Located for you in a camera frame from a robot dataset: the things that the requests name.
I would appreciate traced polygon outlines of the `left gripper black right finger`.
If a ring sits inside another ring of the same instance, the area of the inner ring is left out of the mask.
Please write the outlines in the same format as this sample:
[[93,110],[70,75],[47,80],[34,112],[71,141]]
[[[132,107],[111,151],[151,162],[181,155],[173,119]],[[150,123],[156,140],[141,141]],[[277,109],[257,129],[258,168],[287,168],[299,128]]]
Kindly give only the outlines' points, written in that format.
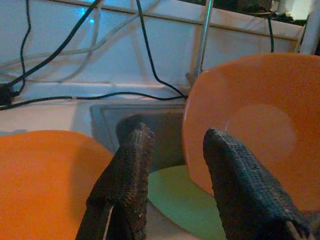
[[307,240],[312,236],[281,183],[227,132],[210,128],[203,157],[228,240]]

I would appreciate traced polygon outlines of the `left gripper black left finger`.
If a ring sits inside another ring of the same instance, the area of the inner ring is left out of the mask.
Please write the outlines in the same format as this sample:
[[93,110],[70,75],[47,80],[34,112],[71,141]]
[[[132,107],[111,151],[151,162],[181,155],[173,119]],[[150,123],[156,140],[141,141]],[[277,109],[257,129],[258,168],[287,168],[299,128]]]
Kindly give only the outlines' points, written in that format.
[[78,240],[144,240],[154,133],[138,123],[95,182]]

